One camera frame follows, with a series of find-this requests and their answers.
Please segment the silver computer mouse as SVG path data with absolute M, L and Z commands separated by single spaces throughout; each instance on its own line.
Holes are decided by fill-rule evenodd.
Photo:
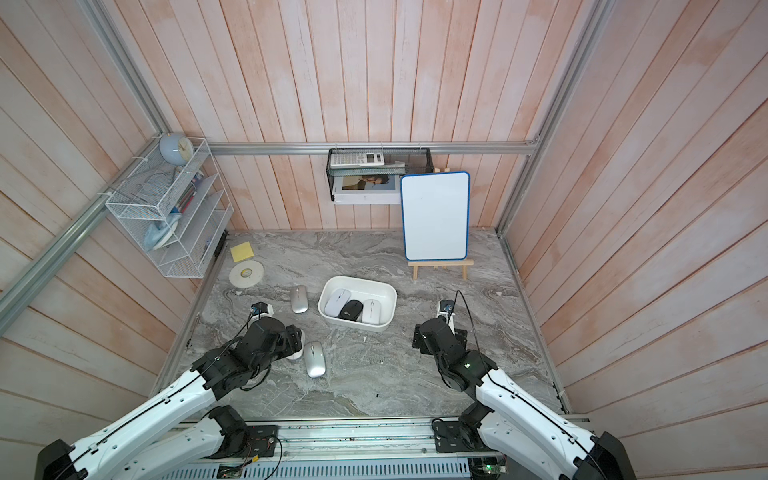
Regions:
M 327 371 L 324 349 L 320 342 L 312 341 L 304 346 L 303 359 L 309 378 L 316 379 Z
M 290 290 L 290 306 L 293 313 L 302 314 L 309 308 L 307 289 L 304 285 L 297 285 Z

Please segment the white mouse with wheel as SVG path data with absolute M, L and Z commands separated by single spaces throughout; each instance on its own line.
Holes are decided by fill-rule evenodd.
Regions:
M 379 300 L 367 299 L 362 302 L 363 309 L 360 321 L 365 325 L 380 325 L 382 318 L 382 306 Z

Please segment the white computer mouse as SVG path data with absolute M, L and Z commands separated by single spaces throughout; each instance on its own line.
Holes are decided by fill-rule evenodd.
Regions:
M 345 288 L 334 290 L 328 297 L 324 307 L 324 314 L 328 317 L 338 318 L 345 305 L 351 299 L 351 292 Z

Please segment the black computer mouse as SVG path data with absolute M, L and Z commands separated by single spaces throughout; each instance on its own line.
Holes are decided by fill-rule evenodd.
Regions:
M 341 308 L 337 318 L 345 321 L 357 322 L 364 310 L 364 304 L 356 299 L 349 300 Z

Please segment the white plastic storage box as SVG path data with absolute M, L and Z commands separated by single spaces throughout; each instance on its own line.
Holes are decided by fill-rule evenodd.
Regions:
M 317 307 L 331 324 L 381 332 L 392 322 L 396 303 L 397 292 L 387 283 L 335 276 L 326 282 Z

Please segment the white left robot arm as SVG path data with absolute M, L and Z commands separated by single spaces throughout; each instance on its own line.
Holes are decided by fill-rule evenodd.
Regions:
M 74 443 L 58 439 L 44 447 L 35 476 L 154 479 L 200 458 L 251 456 L 249 427 L 233 407 L 219 402 L 302 349 L 300 328 L 259 315 L 122 418 Z

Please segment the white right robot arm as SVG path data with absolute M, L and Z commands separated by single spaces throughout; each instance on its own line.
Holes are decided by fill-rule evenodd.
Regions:
M 440 451 L 495 451 L 541 479 L 634 479 L 623 443 L 596 436 L 518 386 L 495 362 L 466 347 L 466 332 L 442 317 L 418 324 L 412 346 L 434 358 L 450 388 L 473 403 L 456 421 L 435 419 Z

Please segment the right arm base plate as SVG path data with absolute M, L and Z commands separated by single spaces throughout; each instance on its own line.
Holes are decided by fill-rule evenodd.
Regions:
M 435 418 L 431 429 L 438 453 L 460 453 L 487 451 L 477 430 L 461 420 Z

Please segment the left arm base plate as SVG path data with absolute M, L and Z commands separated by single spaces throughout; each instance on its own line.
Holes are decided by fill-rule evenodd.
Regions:
M 276 424 L 247 425 L 242 456 L 272 458 L 277 448 L 278 432 L 279 426 Z

